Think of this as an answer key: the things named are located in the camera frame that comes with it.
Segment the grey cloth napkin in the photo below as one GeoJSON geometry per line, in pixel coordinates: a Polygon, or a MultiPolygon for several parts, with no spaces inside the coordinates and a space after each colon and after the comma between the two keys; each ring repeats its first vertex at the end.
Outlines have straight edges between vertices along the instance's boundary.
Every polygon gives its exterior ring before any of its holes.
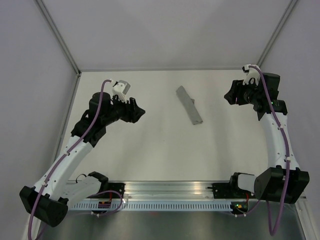
{"type": "Polygon", "coordinates": [[[202,124],[203,119],[195,106],[195,101],[189,96],[186,89],[182,85],[176,90],[176,95],[184,107],[191,123],[193,125],[202,124]]]}

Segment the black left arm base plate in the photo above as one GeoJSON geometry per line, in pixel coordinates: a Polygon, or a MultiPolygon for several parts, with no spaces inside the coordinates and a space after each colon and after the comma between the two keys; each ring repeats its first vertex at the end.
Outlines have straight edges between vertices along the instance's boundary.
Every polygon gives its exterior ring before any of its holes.
{"type": "MultiPolygon", "coordinates": [[[[125,192],[125,186],[126,184],[123,182],[109,182],[109,183],[104,183],[99,192],[104,192],[104,191],[115,191],[118,192],[122,197],[124,196],[125,192]]],[[[107,192],[99,195],[100,198],[103,199],[120,199],[120,197],[114,193],[114,192],[107,192]]]]}

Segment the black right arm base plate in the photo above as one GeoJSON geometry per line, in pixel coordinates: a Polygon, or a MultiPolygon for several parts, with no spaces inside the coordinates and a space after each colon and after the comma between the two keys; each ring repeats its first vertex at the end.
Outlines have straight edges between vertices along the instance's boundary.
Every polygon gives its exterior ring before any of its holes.
{"type": "Polygon", "coordinates": [[[255,199],[256,196],[247,191],[231,185],[229,182],[216,182],[211,185],[215,199],[255,199]]]}

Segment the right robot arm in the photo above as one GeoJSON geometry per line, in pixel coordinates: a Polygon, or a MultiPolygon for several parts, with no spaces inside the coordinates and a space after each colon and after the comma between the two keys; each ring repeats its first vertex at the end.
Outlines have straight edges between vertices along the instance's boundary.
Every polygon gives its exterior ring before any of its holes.
{"type": "Polygon", "coordinates": [[[310,181],[307,171],[302,171],[293,153],[288,133],[288,110],[284,100],[278,99],[280,76],[264,73],[258,84],[244,84],[233,80],[224,98],[230,105],[251,104],[263,128],[268,164],[260,175],[236,172],[230,178],[228,192],[235,198],[246,191],[258,200],[295,204],[310,181]]]}

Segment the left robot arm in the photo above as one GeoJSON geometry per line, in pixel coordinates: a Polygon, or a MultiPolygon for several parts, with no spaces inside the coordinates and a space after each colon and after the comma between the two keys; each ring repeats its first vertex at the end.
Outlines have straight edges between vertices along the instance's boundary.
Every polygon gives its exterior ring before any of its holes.
{"type": "Polygon", "coordinates": [[[108,195],[109,179],[96,171],[79,183],[67,185],[78,165],[106,134],[106,127],[118,120],[134,124],[146,113],[135,98],[122,102],[117,95],[110,96],[106,92],[96,92],[88,106],[71,131],[64,151],[50,169],[34,186],[24,186],[19,193],[26,211],[53,228],[77,203],[87,197],[108,195]]]}

